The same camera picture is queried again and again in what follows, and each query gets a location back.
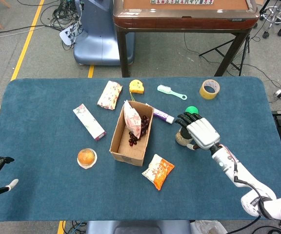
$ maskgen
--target packing tape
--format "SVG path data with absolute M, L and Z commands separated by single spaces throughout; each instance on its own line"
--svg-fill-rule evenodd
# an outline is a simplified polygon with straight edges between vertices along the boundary
M 205 86 L 209 86 L 209 87 L 213 88 L 214 93 L 210 93 L 210 92 L 206 91 L 206 89 L 204 88 Z M 201 97 L 203 97 L 204 99 L 211 100 L 211 99 L 215 98 L 215 96 L 219 93 L 219 91 L 220 91 L 219 83 L 217 83 L 213 79 L 207 79 L 202 83 L 199 93 L 200 93 Z

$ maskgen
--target blue carpet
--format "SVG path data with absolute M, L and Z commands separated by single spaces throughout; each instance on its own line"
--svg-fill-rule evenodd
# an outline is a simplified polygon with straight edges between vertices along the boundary
M 204 100 L 206 78 L 141 78 L 151 104 L 176 117 L 195 105 L 244 166 L 281 197 L 281 143 L 262 82 L 257 78 L 215 78 L 221 92 Z M 0 221 L 252 219 L 241 207 L 248 188 L 236 188 L 212 160 L 210 151 L 192 152 L 175 142 L 180 128 L 155 118 L 143 167 L 115 161 L 108 152 L 131 79 L 123 85 L 114 111 L 97 106 L 109 79 L 20 79 L 5 91 L 0 110 L 0 156 L 15 162 L 0 173 L 0 187 L 18 178 L 17 187 L 0 195 Z M 157 91 L 164 84 L 187 100 Z M 96 142 L 72 112 L 81 103 L 107 132 Z M 98 154 L 95 166 L 82 169 L 80 149 Z M 175 169 L 158 191 L 141 173 L 154 154 Z

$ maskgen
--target red grapes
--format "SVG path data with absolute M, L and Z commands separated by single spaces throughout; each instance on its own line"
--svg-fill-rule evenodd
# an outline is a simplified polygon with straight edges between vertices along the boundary
M 141 131 L 140 131 L 140 138 L 146 134 L 146 130 L 148 129 L 148 126 L 149 126 L 149 122 L 150 122 L 150 119 L 147 117 L 147 116 L 143 116 L 141 118 Z M 133 146 L 133 145 L 137 145 L 137 141 L 139 139 L 137 139 L 136 136 L 134 136 L 134 134 L 132 132 L 129 132 L 129 135 L 130 135 L 130 139 L 129 139 L 129 143 L 130 143 L 130 146 Z

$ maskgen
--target white brush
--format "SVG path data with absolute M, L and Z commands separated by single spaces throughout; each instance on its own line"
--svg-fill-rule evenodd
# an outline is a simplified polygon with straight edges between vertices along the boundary
M 163 93 L 165 93 L 165 94 L 172 94 L 172 95 L 177 96 L 177 97 L 179 97 L 179 98 L 181 98 L 181 99 L 183 99 L 183 100 L 186 100 L 186 99 L 187 99 L 187 96 L 186 96 L 186 95 L 184 95 L 184 94 L 179 94 L 179 93 L 175 93 L 175 92 L 173 92 L 173 91 L 171 90 L 171 87 L 164 86 L 164 85 L 162 85 L 162 84 L 157 87 L 157 90 L 160 91 L 160 92 L 163 92 Z

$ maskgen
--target green bottle cap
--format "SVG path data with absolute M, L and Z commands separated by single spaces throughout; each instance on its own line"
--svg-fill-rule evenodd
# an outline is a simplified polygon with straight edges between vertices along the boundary
M 198 109 L 195 106 L 189 106 L 185 110 L 186 112 L 189 112 L 191 114 L 199 114 Z

